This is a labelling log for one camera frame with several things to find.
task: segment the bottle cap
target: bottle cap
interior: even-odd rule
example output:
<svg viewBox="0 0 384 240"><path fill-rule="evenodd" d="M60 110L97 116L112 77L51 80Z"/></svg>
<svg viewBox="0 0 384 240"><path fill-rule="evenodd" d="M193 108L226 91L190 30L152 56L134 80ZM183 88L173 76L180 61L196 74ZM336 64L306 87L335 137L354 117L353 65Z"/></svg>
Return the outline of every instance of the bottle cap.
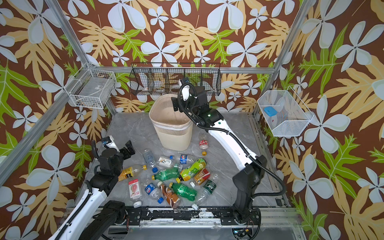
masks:
<svg viewBox="0 0 384 240"><path fill-rule="evenodd" d="M135 203L133 204L133 207L134 207L134 208L141 207L141 201L135 202Z"/></svg>

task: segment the empty water bottle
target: empty water bottle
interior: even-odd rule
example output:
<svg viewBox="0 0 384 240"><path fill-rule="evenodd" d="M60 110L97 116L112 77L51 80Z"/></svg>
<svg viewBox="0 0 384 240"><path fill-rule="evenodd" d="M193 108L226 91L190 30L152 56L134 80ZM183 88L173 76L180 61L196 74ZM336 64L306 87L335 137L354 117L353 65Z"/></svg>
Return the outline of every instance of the empty water bottle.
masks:
<svg viewBox="0 0 384 240"><path fill-rule="evenodd" d="M152 168L152 172L156 173L158 171L157 167L155 166L155 157L153 156L153 153L150 149L145 149L143 152L144 160L147 164L147 166L150 166Z"/></svg>
<svg viewBox="0 0 384 240"><path fill-rule="evenodd" d="M144 189L145 192L158 203L162 203L164 201L164 198L161 196L162 194L159 189L149 179L144 182Z"/></svg>

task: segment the bottle label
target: bottle label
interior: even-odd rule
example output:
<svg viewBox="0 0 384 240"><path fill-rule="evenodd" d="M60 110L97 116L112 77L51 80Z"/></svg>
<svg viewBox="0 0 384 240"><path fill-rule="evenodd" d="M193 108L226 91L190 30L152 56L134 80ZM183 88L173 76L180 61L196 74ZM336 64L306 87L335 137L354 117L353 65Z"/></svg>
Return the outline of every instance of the bottle label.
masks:
<svg viewBox="0 0 384 240"><path fill-rule="evenodd" d="M148 184L148 186L145 188L145 192L149 195L153 190L155 190L155 185L153 183Z"/></svg>
<svg viewBox="0 0 384 240"><path fill-rule="evenodd" d="M213 181L211 181L211 180L207 180L207 182L205 183L205 185L204 185L204 187L203 188L205 188L205 189L207 189L208 190L208 192L210 193L210 194L212 194L212 192L215 190L215 188L216 188L216 184L213 182Z"/></svg>
<svg viewBox="0 0 384 240"><path fill-rule="evenodd" d="M187 164L188 155L181 155L180 156L180 163L181 164Z"/></svg>
<svg viewBox="0 0 384 240"><path fill-rule="evenodd" d="M202 145L207 145L208 146L208 141L207 140L201 140L199 142L199 146L202 146Z"/></svg>
<svg viewBox="0 0 384 240"><path fill-rule="evenodd" d="M135 179L128 183L129 186L129 194L132 199L136 199L141 196L139 180Z"/></svg>

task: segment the brown wall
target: brown wall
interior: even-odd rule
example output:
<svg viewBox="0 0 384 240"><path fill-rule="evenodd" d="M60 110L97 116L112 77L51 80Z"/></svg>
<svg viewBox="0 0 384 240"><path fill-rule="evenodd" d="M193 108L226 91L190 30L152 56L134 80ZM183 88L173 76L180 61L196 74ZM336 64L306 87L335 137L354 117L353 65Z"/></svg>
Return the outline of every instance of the brown wall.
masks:
<svg viewBox="0 0 384 240"><path fill-rule="evenodd" d="M23 8L23 2L4 0L0 4L0 12L4 17L2 20L0 16L2 161L6 161L6 156L27 130L51 106L61 85L66 84L69 76L80 67L74 52L68 51L68 42L60 38L63 32L53 24L56 22L44 2L30 1L30 9ZM35 2L43 4L42 10ZM53 32L49 28L42 28L40 35L29 36L28 28L40 11L44 13L43 17ZM78 118L76 111L79 108L69 104L63 108L0 188L0 239L27 238L28 234L28 239L48 239L56 231L66 205L75 199L82 177L90 168L90 142L92 139L98 141L110 122L107 110L103 113L82 109L81 112L86 113L84 119ZM80 129L86 126L82 135L86 139L81 138L80 147L74 138L76 124Z"/></svg>
<svg viewBox="0 0 384 240"><path fill-rule="evenodd" d="M291 74L274 83L296 90L301 84L300 96L319 123L291 138L271 136L264 123L266 139L307 239L384 239L384 5L327 2L311 9L306 34L283 65ZM317 34L312 29L321 20L326 25ZM358 46L357 56L348 45Z"/></svg>

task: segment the green bottle label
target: green bottle label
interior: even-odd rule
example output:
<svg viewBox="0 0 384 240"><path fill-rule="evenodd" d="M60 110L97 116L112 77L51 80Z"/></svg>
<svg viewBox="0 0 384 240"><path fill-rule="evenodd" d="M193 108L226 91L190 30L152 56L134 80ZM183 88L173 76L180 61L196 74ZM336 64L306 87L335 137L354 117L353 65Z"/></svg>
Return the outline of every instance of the green bottle label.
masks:
<svg viewBox="0 0 384 240"><path fill-rule="evenodd" d="M203 188L205 188L205 189L207 189L208 190L208 192L210 193L210 194L212 194L212 192L215 190L215 188L216 188L216 184L213 182L213 181L211 181L211 180L207 180L207 182L205 183L205 185L203 186Z"/></svg>

